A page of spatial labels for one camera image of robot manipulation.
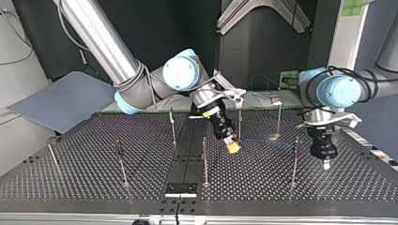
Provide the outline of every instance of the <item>green sticker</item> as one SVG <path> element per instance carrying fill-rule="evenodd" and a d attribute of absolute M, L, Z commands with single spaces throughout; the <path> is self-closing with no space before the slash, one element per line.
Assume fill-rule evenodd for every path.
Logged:
<path fill-rule="evenodd" d="M 366 3 L 366 0 L 345 0 L 342 9 L 342 16 L 359 16 L 362 13 L 362 7 Z"/>

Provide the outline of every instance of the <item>yellow object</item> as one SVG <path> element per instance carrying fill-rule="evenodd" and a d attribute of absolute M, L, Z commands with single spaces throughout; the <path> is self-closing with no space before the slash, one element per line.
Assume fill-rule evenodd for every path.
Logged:
<path fill-rule="evenodd" d="M 234 154 L 239 151 L 240 146 L 236 142 L 229 143 L 226 145 L 230 154 Z"/>
<path fill-rule="evenodd" d="M 203 117 L 205 117 L 205 118 L 209 118 L 210 117 L 210 114 L 211 114 L 211 111 L 207 111 L 207 112 L 203 112 Z"/>

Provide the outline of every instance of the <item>vertical metal post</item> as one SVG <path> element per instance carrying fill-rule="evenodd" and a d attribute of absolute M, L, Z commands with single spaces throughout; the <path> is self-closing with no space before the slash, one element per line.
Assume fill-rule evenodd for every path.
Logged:
<path fill-rule="evenodd" d="M 170 109 L 170 123 L 172 124 L 172 131 L 173 131 L 173 145 L 176 147 L 176 129 L 175 129 L 175 120 L 173 118 L 173 108 Z"/>
<path fill-rule="evenodd" d="M 242 126 L 241 126 L 241 123 L 242 123 L 242 121 L 243 121 L 243 118 L 242 118 L 242 108 L 239 108 L 239 122 L 238 122 L 238 128 L 239 128 L 239 137 L 238 137 L 238 139 L 240 140 L 241 139 L 241 137 L 242 137 Z"/>
<path fill-rule="evenodd" d="M 278 136 L 280 135 L 280 132 L 281 132 L 281 115 L 282 115 L 282 102 L 280 101 L 280 104 L 279 104 L 279 110 L 278 110 L 278 126 L 277 126 L 277 129 L 276 129 L 276 133 L 278 134 Z"/>
<path fill-rule="evenodd" d="M 115 140 L 115 155 L 116 155 L 117 161 L 120 163 L 120 169 L 122 170 L 123 179 L 124 179 L 123 186 L 126 188 L 130 184 L 129 184 L 129 181 L 127 180 L 126 169 L 125 169 L 124 163 L 123 163 L 124 152 L 123 152 L 122 142 L 121 142 L 120 138 L 116 138 L 116 140 Z"/>
<path fill-rule="evenodd" d="M 50 143 L 48 143 L 48 144 L 47 144 L 47 146 L 48 146 L 48 147 L 49 147 L 49 149 L 50 149 L 50 153 L 51 153 L 51 156 L 53 157 L 53 160 L 54 160 L 55 164 L 56 164 L 56 165 L 58 165 L 58 160 L 56 160 L 56 157 L 55 157 L 55 153 L 54 153 L 53 147 L 51 146 L 51 144 L 50 144 Z"/>
<path fill-rule="evenodd" d="M 296 136 L 295 147 L 294 147 L 293 150 L 295 151 L 295 162 L 294 162 L 294 165 L 293 165 L 292 187 L 291 188 L 293 188 L 296 185 L 296 183 L 295 183 L 296 170 L 297 170 L 297 165 L 298 165 L 298 154 L 299 154 L 299 151 L 300 151 L 300 138 L 299 138 L 299 136 Z"/>
<path fill-rule="evenodd" d="M 203 158 L 203 161 L 205 164 L 205 183 L 204 183 L 204 185 L 205 185 L 205 187 L 208 187 L 210 184 L 208 182 L 208 177 L 207 177 L 207 139 L 206 139 L 206 137 L 203 138 L 202 144 L 203 144 L 202 158 Z"/>
<path fill-rule="evenodd" d="M 270 96 L 269 100 L 271 102 L 271 105 L 279 106 L 279 108 L 278 108 L 278 124 L 276 127 L 276 133 L 274 135 L 272 135 L 272 137 L 271 137 L 272 140 L 277 140 L 281 136 L 281 116 L 282 116 L 283 103 L 281 102 L 281 98 L 278 96 Z"/>

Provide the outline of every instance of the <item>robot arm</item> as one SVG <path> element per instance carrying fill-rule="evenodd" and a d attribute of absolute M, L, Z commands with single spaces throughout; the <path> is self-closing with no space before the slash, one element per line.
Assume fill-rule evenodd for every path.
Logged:
<path fill-rule="evenodd" d="M 115 101 L 124 113 L 134 114 L 157 100 L 193 91 L 191 98 L 213 125 L 216 137 L 225 141 L 230 153 L 237 152 L 237 135 L 222 98 L 234 100 L 241 108 L 244 90 L 236 89 L 221 74 L 209 78 L 193 50 L 185 50 L 149 72 L 131 55 L 97 0 L 54 2 L 114 82 Z"/>
<path fill-rule="evenodd" d="M 303 71 L 298 75 L 303 119 L 313 138 L 311 154 L 323 160 L 324 169 L 337 157 L 331 141 L 334 123 L 348 122 L 354 128 L 361 120 L 342 112 L 357 102 L 398 95 L 398 16 L 377 57 L 375 66 L 361 71 L 328 67 Z"/>

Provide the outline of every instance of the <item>metal pin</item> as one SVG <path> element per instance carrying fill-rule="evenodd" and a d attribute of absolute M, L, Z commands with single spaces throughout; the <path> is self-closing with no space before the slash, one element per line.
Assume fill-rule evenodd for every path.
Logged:
<path fill-rule="evenodd" d="M 296 179 L 296 169 L 297 169 L 297 165 L 298 165 L 298 154 L 299 154 L 299 150 L 300 150 L 300 139 L 299 139 L 299 136 L 296 136 L 296 139 L 295 139 L 295 147 L 294 147 L 294 151 L 295 151 L 295 163 L 294 163 L 294 165 L 293 165 L 292 188 L 296 185 L 295 179 Z"/>
<path fill-rule="evenodd" d="M 175 121 L 173 118 L 173 108 L 170 109 L 170 123 L 172 124 L 172 131 L 173 131 L 173 145 L 176 146 L 176 129 L 175 129 Z"/>
<path fill-rule="evenodd" d="M 322 160 L 322 169 L 324 169 L 324 171 L 330 169 L 330 159 Z"/>
<path fill-rule="evenodd" d="M 242 132 L 241 132 L 241 130 L 242 130 L 242 128 L 241 128 L 241 122 L 243 121 L 243 118 L 242 118 L 242 108 L 240 108 L 239 109 L 239 122 L 238 122 L 238 128 L 239 128 L 239 137 L 238 137 L 238 139 L 240 140 L 240 138 L 241 138 L 241 136 L 242 136 Z"/>
<path fill-rule="evenodd" d="M 120 168 L 121 168 L 122 173 L 123 173 L 124 186 L 128 187 L 129 186 L 129 181 L 127 180 L 126 170 L 125 170 L 124 163 L 123 163 L 124 152 L 123 152 L 123 148 L 122 148 L 122 142 L 120 141 L 119 138 L 117 138 L 115 140 L 115 155 L 116 155 L 116 159 L 120 163 Z"/>
<path fill-rule="evenodd" d="M 271 139 L 272 140 L 277 140 L 279 137 L 281 137 L 281 116 L 282 116 L 282 106 L 283 103 L 281 102 L 281 99 L 279 97 L 271 96 L 271 104 L 272 105 L 279 105 L 278 109 L 278 124 L 276 127 L 276 133 L 272 135 Z"/>
<path fill-rule="evenodd" d="M 277 129 L 276 129 L 276 133 L 278 134 L 278 136 L 280 135 L 280 132 L 281 132 L 282 105 L 283 105 L 283 103 L 280 101 L 279 110 L 278 110 L 278 126 L 277 126 Z"/>
<path fill-rule="evenodd" d="M 155 99 L 155 92 L 153 90 L 153 82 L 152 82 L 151 74 L 147 74 L 147 76 L 148 76 L 147 78 L 148 78 L 148 82 L 149 82 L 149 89 L 150 89 L 150 94 L 152 97 L 152 102 L 155 105 L 155 110 L 157 110 L 158 102 L 156 102 L 156 99 Z"/>
<path fill-rule="evenodd" d="M 208 178 L 207 178 L 207 139 L 206 139 L 206 137 L 203 138 L 202 144 L 203 144 L 202 159 L 203 159 L 203 161 L 205 163 L 205 183 L 204 183 L 204 186 L 208 187 L 210 184 L 209 184 Z"/>
<path fill-rule="evenodd" d="M 56 160 L 56 157 L 55 157 L 55 154 L 54 154 L 53 147 L 51 146 L 51 144 L 50 144 L 50 143 L 48 143 L 48 144 L 47 144 L 47 146 L 48 146 L 48 147 L 49 147 L 49 149 L 50 149 L 51 156 L 53 157 L 53 160 L 54 160 L 55 164 L 56 164 L 56 165 L 58 165 L 58 160 Z"/>

